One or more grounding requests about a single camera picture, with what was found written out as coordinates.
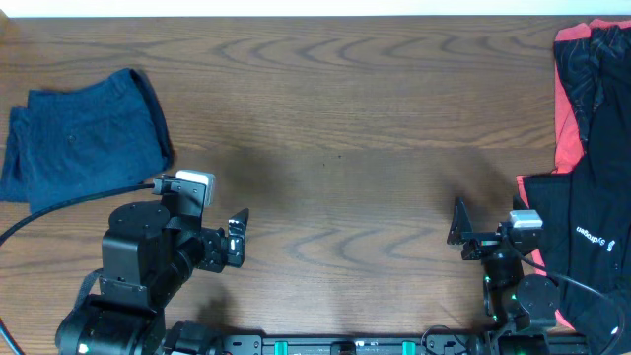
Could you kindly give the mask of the blue denim shorts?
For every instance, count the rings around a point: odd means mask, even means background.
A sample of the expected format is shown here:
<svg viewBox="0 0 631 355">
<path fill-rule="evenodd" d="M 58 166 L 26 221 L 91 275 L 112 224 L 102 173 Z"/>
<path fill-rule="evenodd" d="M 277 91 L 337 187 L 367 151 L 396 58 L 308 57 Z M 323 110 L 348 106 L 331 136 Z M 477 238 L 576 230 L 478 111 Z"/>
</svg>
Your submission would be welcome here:
<svg viewBox="0 0 631 355">
<path fill-rule="evenodd" d="M 130 68 L 76 91 L 31 90 L 8 128 L 1 198 L 33 212 L 138 184 L 175 160 L 157 94 Z"/>
</svg>

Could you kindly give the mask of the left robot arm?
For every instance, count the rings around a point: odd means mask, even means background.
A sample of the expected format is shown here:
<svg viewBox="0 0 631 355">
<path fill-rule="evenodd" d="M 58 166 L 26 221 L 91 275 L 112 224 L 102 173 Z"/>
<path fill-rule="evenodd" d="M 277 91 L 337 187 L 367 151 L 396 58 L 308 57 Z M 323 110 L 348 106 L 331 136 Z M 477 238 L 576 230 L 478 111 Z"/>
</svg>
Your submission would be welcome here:
<svg viewBox="0 0 631 355">
<path fill-rule="evenodd" d="M 201 225 L 203 207 L 174 197 L 129 203 L 109 216 L 102 268 L 88 275 L 55 334 L 61 354 L 221 354 L 220 331 L 193 321 L 167 327 L 165 309 L 196 269 L 245 261 L 243 209 L 227 228 Z"/>
</svg>

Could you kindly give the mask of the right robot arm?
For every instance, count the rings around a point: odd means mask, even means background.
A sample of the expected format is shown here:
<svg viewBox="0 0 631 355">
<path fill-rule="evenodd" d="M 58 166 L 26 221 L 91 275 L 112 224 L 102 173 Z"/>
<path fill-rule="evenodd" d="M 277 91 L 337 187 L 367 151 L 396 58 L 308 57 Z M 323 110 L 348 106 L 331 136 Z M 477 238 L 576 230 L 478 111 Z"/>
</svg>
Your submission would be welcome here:
<svg viewBox="0 0 631 355">
<path fill-rule="evenodd" d="M 523 259 L 536 250 L 543 222 L 534 210 L 513 210 L 494 232 L 473 230 L 458 197 L 447 243 L 484 270 L 484 312 L 494 325 L 467 342 L 469 354 L 549 354 L 547 331 L 556 324 L 560 293 L 540 274 L 526 274 Z"/>
</svg>

